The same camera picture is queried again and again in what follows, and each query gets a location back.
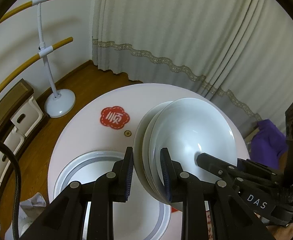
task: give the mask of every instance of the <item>red sticker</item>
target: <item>red sticker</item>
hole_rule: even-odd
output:
[[[122,129],[129,121],[130,116],[120,106],[106,107],[101,111],[101,124],[115,130]]]

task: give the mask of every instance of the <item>wooden floor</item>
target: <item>wooden floor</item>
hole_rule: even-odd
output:
[[[62,82],[58,82],[58,89],[67,88],[75,93],[75,106],[63,117],[50,118],[23,153],[19,161],[22,175],[21,201],[40,192],[48,202],[47,175],[51,154],[60,133],[72,117],[100,95],[136,83],[140,82],[128,80],[125,73],[113,74],[112,71],[98,70],[93,63],[79,67]],[[38,103],[40,106],[44,104],[43,100]],[[0,203],[0,236],[3,239],[12,220],[14,187],[15,178],[11,175]]]

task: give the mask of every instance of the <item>yellow wooden rail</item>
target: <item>yellow wooden rail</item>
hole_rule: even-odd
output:
[[[23,10],[29,8],[29,7],[32,7],[33,5],[36,5],[37,3],[33,4],[33,1],[34,1],[34,0],[29,1],[29,2],[26,2],[26,3],[20,5],[20,6],[16,7],[16,8],[14,8],[14,9],[8,11],[8,12],[7,12],[5,15],[3,15],[3,17],[0,19],[0,23],[1,23],[1,22],[4,22],[6,19],[9,19],[11,16],[13,16],[13,15],[19,13],[20,11],[23,11]]]
[[[65,40],[59,41],[52,45],[53,51],[72,42],[73,38],[69,37]],[[40,55],[37,53],[33,57],[29,58],[26,62],[24,62],[22,65],[20,65],[16,70],[14,70],[5,80],[2,81],[0,84],[0,93],[2,90],[13,80],[15,79],[22,71],[26,70],[29,66],[31,66],[33,63],[38,61],[40,59]]]

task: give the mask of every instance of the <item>white curtain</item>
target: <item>white curtain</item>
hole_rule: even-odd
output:
[[[285,130],[293,20],[275,0],[95,0],[93,61],[205,96],[240,128]]]

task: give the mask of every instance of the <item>white table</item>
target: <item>white table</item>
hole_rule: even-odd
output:
[[[67,124],[54,147],[48,169],[50,203],[53,201],[55,182],[70,161],[93,150],[115,150],[125,153],[128,146],[133,146],[135,131],[140,120],[152,107],[162,102],[186,97],[199,98],[213,105],[192,91],[164,84],[137,84],[122,87],[101,95],[86,105]],[[101,111],[113,106],[121,106],[130,116],[130,121],[120,130],[100,123]],[[239,130],[220,109],[218,110],[231,127],[238,157],[248,159],[248,151]],[[126,130],[132,132],[130,137],[124,135]]]

